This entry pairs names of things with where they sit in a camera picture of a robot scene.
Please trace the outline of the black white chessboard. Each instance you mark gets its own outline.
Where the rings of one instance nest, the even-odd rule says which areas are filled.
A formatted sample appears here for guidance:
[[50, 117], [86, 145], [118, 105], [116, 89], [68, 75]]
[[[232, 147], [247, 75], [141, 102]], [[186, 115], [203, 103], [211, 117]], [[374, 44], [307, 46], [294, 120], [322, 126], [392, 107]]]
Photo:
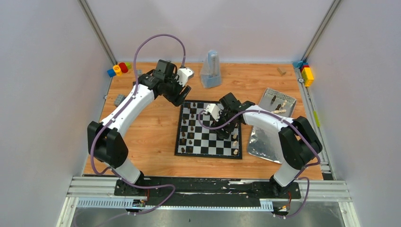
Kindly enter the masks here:
[[[223, 108], [218, 101], [185, 100], [181, 105], [174, 154], [188, 157], [242, 159], [240, 125], [236, 125], [228, 139], [218, 139], [216, 133], [199, 124], [197, 114], [211, 103]], [[181, 152], [181, 148], [185, 148], [185, 153]], [[238, 149], [237, 155], [233, 154], [235, 149]]]

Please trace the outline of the clear plastic container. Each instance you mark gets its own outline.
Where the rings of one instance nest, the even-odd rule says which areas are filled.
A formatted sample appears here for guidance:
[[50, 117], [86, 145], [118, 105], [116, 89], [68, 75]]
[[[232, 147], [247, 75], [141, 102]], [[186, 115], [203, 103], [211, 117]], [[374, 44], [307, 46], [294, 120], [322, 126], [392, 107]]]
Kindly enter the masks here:
[[[273, 98], [273, 96], [277, 96], [277, 98], [276, 98], [275, 102], [273, 104], [271, 104], [271, 99]], [[286, 95], [286, 94], [279, 92], [277, 90], [274, 90], [272, 88], [267, 88], [265, 90], [258, 106], [266, 111], [273, 112], [276, 109], [276, 107], [278, 106], [278, 104], [282, 104], [285, 100], [287, 100], [287, 104], [285, 105], [284, 108], [280, 108], [280, 110], [285, 109], [286, 112], [279, 113], [278, 115], [281, 115], [284, 117], [291, 117], [294, 112], [297, 100], [289, 95]]]

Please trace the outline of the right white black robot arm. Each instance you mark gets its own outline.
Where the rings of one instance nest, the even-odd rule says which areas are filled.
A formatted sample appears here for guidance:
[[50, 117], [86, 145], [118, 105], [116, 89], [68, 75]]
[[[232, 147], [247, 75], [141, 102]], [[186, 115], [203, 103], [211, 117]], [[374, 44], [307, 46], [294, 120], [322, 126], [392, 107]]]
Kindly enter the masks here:
[[227, 139], [237, 124], [246, 124], [267, 132], [270, 150], [283, 155], [284, 161], [279, 170], [270, 178], [270, 191], [275, 197], [283, 197], [291, 184], [309, 166], [320, 164], [319, 153], [323, 146], [305, 117], [284, 117], [267, 111], [257, 104], [240, 102], [228, 93], [217, 104], [205, 108], [213, 122], [212, 131]]

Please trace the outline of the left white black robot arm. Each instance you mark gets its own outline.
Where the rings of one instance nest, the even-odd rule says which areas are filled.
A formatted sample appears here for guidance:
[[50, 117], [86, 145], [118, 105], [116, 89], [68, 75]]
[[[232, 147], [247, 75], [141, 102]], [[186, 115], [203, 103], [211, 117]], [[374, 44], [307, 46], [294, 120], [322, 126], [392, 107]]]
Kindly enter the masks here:
[[131, 92], [101, 122], [92, 121], [87, 127], [88, 153], [91, 166], [94, 160], [105, 163], [117, 176], [127, 182], [133, 195], [144, 192], [143, 173], [128, 158], [129, 149], [123, 137], [138, 115], [158, 96], [163, 96], [174, 106], [180, 106], [191, 87], [187, 85], [194, 76], [188, 67], [159, 60], [156, 68], [144, 73], [134, 82]]

